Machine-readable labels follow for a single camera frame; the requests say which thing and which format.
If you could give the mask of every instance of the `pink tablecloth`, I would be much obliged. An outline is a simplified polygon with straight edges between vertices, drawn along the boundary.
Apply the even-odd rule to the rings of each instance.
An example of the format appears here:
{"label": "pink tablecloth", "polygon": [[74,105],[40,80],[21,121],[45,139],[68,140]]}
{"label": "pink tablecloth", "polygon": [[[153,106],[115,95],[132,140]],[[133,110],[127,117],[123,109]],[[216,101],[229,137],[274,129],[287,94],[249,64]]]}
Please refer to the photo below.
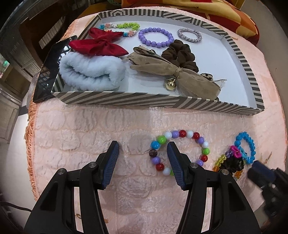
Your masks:
{"label": "pink tablecloth", "polygon": [[[177,9],[161,8],[192,16]],[[93,15],[76,20],[66,36],[79,35]],[[267,165],[285,168],[287,133],[281,101],[266,66],[263,54],[250,42],[227,31],[245,55],[262,92],[266,110],[255,116],[191,111],[168,108],[115,107],[66,105],[51,99],[29,107],[29,125],[26,131],[29,173],[37,199],[58,168],[82,168],[105,152],[112,140],[121,144],[121,152],[111,184],[100,192],[107,227],[112,233],[175,233],[187,193],[173,177],[165,177],[151,165],[148,156],[151,140],[166,130],[191,129],[209,141],[211,153],[205,163],[212,169],[217,158],[241,131],[247,131],[256,145],[256,159]],[[200,155],[200,147],[193,141],[176,139],[179,150],[192,161]],[[159,151],[168,165],[165,150]],[[263,202],[260,189],[247,179],[247,167],[237,181],[253,210]],[[211,191],[203,230],[209,226]],[[79,203],[75,210],[80,213]]]}

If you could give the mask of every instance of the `silver braided bracelet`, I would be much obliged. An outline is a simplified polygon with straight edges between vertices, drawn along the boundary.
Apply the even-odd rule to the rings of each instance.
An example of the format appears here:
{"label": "silver braided bracelet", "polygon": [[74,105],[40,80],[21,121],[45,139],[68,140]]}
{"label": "silver braided bracelet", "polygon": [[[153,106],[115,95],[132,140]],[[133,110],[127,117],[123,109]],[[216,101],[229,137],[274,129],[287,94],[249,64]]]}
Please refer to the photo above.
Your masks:
{"label": "silver braided bracelet", "polygon": [[[184,34],[182,34],[182,32],[194,33],[197,35],[198,38],[197,39],[191,39],[189,37],[186,37]],[[189,41],[189,42],[197,43],[197,42],[202,40],[201,33],[199,33],[198,31],[195,31],[193,29],[179,29],[177,33],[178,33],[178,36],[180,38],[182,38],[183,40]]]}

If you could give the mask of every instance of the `red hair bow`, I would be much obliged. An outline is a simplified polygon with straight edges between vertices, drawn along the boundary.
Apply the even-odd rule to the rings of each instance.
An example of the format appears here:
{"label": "red hair bow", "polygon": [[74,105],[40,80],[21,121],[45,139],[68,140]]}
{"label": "red hair bow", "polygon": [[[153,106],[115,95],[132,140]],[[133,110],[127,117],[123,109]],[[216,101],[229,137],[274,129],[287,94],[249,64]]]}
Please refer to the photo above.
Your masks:
{"label": "red hair bow", "polygon": [[81,54],[123,56],[128,52],[121,46],[113,44],[112,40],[123,35],[123,32],[106,32],[97,28],[90,28],[89,35],[93,39],[74,40],[69,45]]}

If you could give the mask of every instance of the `phone screen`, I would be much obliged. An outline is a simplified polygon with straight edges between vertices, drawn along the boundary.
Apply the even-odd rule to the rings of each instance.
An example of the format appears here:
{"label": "phone screen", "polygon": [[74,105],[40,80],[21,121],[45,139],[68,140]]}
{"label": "phone screen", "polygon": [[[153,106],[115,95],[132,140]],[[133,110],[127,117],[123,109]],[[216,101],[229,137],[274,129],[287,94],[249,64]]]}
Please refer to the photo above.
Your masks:
{"label": "phone screen", "polygon": [[51,94],[51,90],[59,72],[60,60],[71,49],[69,42],[76,39],[77,36],[72,36],[54,44],[51,47],[37,80],[33,102],[38,103],[48,98],[54,97]]}

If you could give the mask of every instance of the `white floor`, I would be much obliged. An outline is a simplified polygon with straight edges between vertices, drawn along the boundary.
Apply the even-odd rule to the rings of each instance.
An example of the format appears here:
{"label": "white floor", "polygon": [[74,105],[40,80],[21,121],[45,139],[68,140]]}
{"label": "white floor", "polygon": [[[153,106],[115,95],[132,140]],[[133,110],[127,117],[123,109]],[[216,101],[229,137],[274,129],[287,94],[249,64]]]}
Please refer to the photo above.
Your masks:
{"label": "white floor", "polygon": [[[264,53],[267,66],[275,80],[287,78],[288,39],[270,11],[256,0],[246,0],[242,10],[260,30],[258,48]],[[278,87],[279,92],[288,85]],[[0,189],[6,201],[32,209],[35,200],[27,171],[26,146],[23,139],[28,115],[19,116],[10,145],[0,143]],[[12,214],[24,227],[29,212],[12,208]]]}

